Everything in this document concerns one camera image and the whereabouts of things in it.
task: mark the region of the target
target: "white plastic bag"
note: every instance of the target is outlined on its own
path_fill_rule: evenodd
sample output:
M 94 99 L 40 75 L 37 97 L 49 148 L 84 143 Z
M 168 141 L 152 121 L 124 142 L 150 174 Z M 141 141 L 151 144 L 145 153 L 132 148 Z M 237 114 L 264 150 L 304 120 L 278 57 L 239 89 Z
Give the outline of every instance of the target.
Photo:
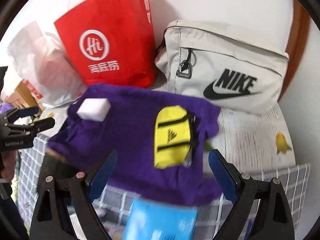
M 86 89 L 58 38 L 51 33 L 44 35 L 36 21 L 13 38 L 8 54 L 18 75 L 45 107 L 75 101 Z

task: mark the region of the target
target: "white nike bag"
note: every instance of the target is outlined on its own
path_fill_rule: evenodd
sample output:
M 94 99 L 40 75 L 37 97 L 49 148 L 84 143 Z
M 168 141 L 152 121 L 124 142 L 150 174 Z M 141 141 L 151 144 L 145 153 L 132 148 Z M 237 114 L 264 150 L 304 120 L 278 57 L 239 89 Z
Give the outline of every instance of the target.
M 225 23 L 169 23 L 156 66 L 168 91 L 252 114 L 276 104 L 289 56 L 258 34 Z

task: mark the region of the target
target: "white sponge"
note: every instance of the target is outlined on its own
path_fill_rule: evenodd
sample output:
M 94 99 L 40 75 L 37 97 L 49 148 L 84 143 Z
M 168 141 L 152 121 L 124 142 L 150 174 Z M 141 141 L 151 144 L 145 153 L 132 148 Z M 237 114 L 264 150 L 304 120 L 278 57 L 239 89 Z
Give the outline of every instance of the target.
M 81 119 L 103 122 L 111 105 L 106 98 L 86 98 L 77 114 Z

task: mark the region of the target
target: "blue gripper pad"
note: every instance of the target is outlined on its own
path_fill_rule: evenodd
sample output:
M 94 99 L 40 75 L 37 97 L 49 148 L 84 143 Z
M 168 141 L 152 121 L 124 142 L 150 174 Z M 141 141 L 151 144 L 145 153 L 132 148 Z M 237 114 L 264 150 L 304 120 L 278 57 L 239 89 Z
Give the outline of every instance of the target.
M 90 182 L 90 192 L 88 194 L 88 200 L 91 203 L 101 196 L 103 189 L 105 188 L 108 179 L 116 166 L 116 162 L 117 153 L 115 150 L 113 150 Z
M 209 152 L 209 166 L 216 180 L 218 181 L 222 192 L 227 200 L 230 200 L 233 205 L 237 202 L 236 183 L 231 177 L 231 174 L 219 159 L 217 153 L 212 150 Z
M 33 107 L 19 110 L 19 112 L 17 113 L 17 117 L 22 118 L 26 116 L 32 116 L 34 114 L 37 114 L 38 112 L 39 112 L 39 108 L 37 106 L 33 106 Z

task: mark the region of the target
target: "plaid cloth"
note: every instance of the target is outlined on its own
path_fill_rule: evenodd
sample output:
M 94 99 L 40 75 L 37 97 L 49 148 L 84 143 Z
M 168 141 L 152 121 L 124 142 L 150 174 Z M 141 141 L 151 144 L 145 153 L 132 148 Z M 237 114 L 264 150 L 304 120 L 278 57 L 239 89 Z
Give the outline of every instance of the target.
M 36 185 L 39 178 L 41 163 L 44 157 L 44 149 L 47 137 L 40 135 L 35 138 L 35 146 L 31 149 L 20 150 L 21 168 L 19 176 L 18 205 L 22 218 L 30 227 L 32 214 L 36 205 Z M 297 229 L 301 217 L 307 181 L 310 174 L 310 164 L 299 165 L 283 170 L 261 172 L 251 174 L 254 179 L 270 181 L 279 178 L 291 208 L 294 228 Z M 95 207 L 104 208 L 107 213 L 103 221 L 111 221 L 125 225 L 130 213 L 132 200 L 139 197 L 138 194 L 106 186 L 101 197 L 93 203 Z M 239 239 L 243 240 L 248 223 L 253 222 L 257 213 L 259 200 L 255 200 L 247 223 Z M 212 201 L 209 205 L 199 207 L 194 240 L 211 240 L 227 218 L 232 203 L 221 195 L 220 199 Z

